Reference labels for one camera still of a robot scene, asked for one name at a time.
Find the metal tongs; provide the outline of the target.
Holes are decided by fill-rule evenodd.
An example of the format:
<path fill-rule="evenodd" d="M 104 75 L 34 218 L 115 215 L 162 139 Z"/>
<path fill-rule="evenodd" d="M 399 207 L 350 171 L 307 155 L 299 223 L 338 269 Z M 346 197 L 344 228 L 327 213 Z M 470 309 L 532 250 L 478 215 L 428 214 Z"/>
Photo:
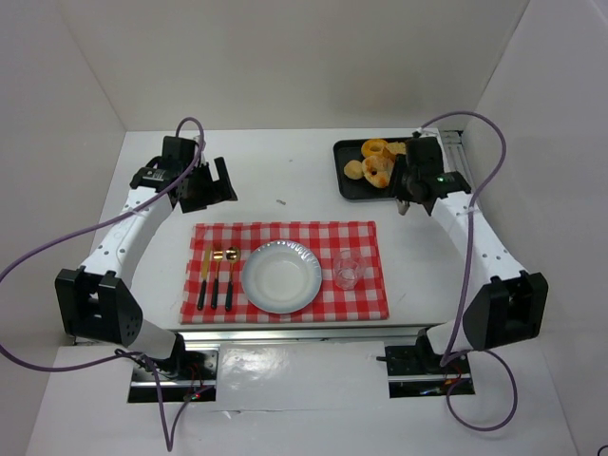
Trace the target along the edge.
<path fill-rule="evenodd" d="M 400 216 L 404 216 L 409 208 L 410 208 L 410 202 L 407 200 L 397 200 L 397 208 L 398 208 L 398 213 Z"/>

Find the toasted bread slice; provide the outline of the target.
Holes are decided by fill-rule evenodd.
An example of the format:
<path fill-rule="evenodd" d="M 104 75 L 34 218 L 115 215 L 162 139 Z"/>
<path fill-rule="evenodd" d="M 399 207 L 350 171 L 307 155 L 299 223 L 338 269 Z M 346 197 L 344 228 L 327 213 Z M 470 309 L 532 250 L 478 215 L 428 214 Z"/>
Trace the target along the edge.
<path fill-rule="evenodd" d="M 407 145 L 404 142 L 387 142 L 383 149 L 383 156 L 395 162 L 399 156 L 407 154 Z"/>

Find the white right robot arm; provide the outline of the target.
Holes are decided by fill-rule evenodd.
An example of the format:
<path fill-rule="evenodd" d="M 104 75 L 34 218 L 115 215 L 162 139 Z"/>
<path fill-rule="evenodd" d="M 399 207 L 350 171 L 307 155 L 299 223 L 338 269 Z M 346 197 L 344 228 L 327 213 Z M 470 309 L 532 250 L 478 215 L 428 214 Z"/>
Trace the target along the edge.
<path fill-rule="evenodd" d="M 394 165 L 390 193 L 406 213 L 423 207 L 446 232 L 465 261 L 453 320 L 421 330 L 416 349 L 423 361 L 448 363 L 460 352 L 483 352 L 536 338 L 541 330 L 548 282 L 510 255 L 458 171 L 448 172 L 433 137 L 412 138 Z"/>

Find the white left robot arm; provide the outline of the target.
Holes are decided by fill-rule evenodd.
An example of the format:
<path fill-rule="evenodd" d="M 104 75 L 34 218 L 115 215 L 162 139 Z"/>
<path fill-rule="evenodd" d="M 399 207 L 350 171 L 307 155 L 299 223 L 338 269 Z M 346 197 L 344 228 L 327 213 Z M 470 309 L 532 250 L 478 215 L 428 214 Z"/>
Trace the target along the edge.
<path fill-rule="evenodd" d="M 215 160 L 213 176 L 202 158 L 204 146 L 202 136 L 164 137 L 161 154 L 133 176 L 118 220 L 94 252 L 57 275 L 67 334 L 141 352 L 163 371 L 190 362 L 183 337 L 145 320 L 130 286 L 150 241 L 175 209 L 187 214 L 236 200 L 224 158 Z"/>

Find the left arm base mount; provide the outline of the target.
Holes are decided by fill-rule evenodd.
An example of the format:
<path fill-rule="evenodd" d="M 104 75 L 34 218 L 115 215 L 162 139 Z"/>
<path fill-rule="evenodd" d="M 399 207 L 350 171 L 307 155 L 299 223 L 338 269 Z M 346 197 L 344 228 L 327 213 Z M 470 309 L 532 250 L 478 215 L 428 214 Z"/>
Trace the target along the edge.
<path fill-rule="evenodd" d="M 179 403 L 189 398 L 195 403 L 215 402 L 218 365 L 217 348 L 188 351 L 175 370 L 168 370 L 167 363 L 156 363 L 162 400 L 166 403 Z M 133 367 L 127 402 L 129 404 L 158 402 L 154 374 L 142 359 L 138 359 Z"/>

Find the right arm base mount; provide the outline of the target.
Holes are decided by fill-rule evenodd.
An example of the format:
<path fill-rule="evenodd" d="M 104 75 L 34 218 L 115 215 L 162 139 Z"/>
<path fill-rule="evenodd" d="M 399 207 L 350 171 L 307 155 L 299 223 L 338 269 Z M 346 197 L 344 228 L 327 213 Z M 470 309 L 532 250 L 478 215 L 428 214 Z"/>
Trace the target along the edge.
<path fill-rule="evenodd" d="M 384 352 L 376 360 L 385 367 L 389 398 L 435 398 L 474 395 L 471 367 L 465 355 L 440 366 L 441 356 L 427 353 L 416 337 L 384 340 Z"/>

